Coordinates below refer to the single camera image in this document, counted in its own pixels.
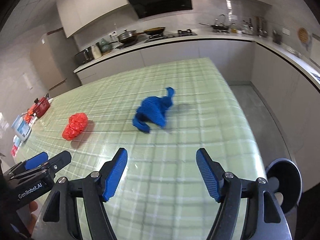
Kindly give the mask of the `person's left hand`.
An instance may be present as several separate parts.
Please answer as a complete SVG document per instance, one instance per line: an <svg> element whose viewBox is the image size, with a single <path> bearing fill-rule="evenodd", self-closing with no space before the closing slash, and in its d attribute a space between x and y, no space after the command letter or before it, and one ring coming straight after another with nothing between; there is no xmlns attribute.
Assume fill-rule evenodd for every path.
<svg viewBox="0 0 320 240"><path fill-rule="evenodd" d="M37 217L34 214L34 212L38 209L38 204L37 204L37 202L32 201L32 202L29 203L28 206L29 206L29 211L30 211L30 221L29 221L29 223L28 223L28 225L26 227L27 227L29 233L32 234L34 226L35 226L36 221L37 221Z"/></svg>

